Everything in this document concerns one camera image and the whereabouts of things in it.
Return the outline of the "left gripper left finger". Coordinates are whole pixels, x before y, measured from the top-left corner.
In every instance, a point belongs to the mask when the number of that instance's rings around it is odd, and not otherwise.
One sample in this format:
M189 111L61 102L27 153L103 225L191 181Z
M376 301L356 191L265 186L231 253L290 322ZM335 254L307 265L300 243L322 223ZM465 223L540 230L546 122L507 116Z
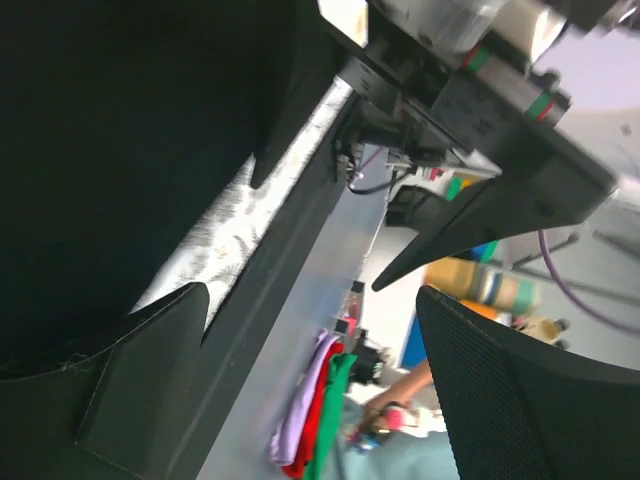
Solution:
M190 283L85 339L2 357L2 478L168 478L208 307Z

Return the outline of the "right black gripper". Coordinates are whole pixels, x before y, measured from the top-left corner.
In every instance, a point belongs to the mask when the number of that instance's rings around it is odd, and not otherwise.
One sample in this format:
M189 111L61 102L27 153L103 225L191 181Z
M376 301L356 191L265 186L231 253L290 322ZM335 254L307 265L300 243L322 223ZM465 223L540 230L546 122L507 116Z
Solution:
M250 186L258 189L356 45L317 1L257 1L250 57ZM352 142L416 163L502 173L409 223L417 236L372 283L380 291L418 267L523 233L577 225L614 191L615 175L559 134L570 105L554 71L537 72L501 41L446 55L380 36L340 76L364 100Z

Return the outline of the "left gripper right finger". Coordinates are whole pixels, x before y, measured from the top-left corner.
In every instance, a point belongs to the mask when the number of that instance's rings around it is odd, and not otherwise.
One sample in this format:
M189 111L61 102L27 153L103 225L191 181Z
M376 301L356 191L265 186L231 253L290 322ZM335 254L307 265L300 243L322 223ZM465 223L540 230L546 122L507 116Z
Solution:
M416 311L461 478L638 479L638 371L526 336L428 286Z

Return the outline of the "black t shirt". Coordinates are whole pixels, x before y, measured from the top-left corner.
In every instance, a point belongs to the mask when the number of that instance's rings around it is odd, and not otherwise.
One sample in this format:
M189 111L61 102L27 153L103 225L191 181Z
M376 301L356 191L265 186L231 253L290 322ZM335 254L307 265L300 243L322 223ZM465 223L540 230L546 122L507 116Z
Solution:
M125 316L255 148L297 1L1 5L1 355Z

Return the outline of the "person's bare forearm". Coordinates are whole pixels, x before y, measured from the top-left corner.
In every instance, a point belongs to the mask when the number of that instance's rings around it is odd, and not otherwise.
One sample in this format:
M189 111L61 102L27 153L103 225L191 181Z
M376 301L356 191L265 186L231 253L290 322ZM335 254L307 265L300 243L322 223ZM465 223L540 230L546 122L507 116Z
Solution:
M418 393L432 384L431 367L429 361L425 359L365 404L361 426L365 426L376 417L390 402L407 405Z

